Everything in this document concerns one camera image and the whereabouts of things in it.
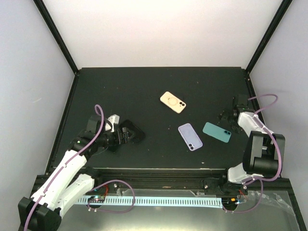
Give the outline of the lavender phone case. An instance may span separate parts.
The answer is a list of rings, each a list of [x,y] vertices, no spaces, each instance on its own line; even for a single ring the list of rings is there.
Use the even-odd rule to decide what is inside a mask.
[[[203,147],[203,143],[190,123],[178,127],[178,131],[190,151]]]

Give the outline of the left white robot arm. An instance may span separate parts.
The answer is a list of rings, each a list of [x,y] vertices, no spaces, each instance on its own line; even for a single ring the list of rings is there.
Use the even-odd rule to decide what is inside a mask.
[[[126,143],[139,143],[145,133],[130,120],[119,122],[118,115],[108,119],[93,115],[85,130],[70,143],[61,162],[44,184],[18,203],[20,228],[24,231],[56,231],[64,215],[81,196],[103,188],[98,172],[87,167],[78,174],[99,148],[115,152]]]

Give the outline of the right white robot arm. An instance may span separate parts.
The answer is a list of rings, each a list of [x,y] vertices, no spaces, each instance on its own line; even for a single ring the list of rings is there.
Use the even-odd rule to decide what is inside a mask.
[[[239,94],[232,108],[225,109],[219,120],[230,125],[233,132],[245,133],[248,141],[240,164],[226,169],[217,177],[204,179],[206,194],[237,195],[256,180],[275,181],[281,174],[285,137],[270,130],[259,118],[261,110],[249,107],[254,97]]]

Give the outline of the teal phone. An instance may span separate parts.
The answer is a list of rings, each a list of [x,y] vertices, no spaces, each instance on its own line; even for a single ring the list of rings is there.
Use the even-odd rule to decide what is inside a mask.
[[[203,133],[207,134],[219,141],[222,141],[224,143],[228,143],[231,138],[231,132],[228,130],[225,130],[221,127],[218,127],[217,125],[214,125],[212,123],[206,122],[206,124],[203,127]]]

